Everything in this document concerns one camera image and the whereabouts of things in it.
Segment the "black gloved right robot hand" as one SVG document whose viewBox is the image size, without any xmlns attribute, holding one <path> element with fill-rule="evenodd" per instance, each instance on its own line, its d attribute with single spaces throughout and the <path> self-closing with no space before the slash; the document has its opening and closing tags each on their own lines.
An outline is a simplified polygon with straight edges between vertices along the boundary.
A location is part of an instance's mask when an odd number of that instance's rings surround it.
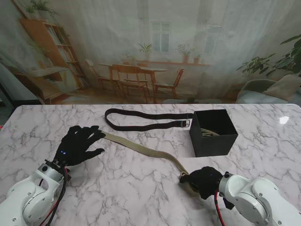
<svg viewBox="0 0 301 226">
<path fill-rule="evenodd" d="M 222 177 L 223 175 L 215 168 L 206 166 L 189 175 L 181 176 L 180 183 L 188 182 L 200 194 L 200 197 L 206 200 L 215 194 Z"/>
</svg>

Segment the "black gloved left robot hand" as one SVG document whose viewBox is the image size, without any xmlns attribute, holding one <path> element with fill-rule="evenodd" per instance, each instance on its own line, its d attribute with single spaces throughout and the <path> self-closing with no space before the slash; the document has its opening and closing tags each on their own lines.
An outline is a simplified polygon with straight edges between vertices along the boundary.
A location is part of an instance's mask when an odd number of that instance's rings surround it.
<svg viewBox="0 0 301 226">
<path fill-rule="evenodd" d="M 105 134 L 96 125 L 83 128 L 79 125 L 70 127 L 61 140 L 53 162 L 64 167 L 75 166 L 92 159 L 104 152 L 104 149 L 88 151 L 88 148 L 104 137 Z"/>
</svg>

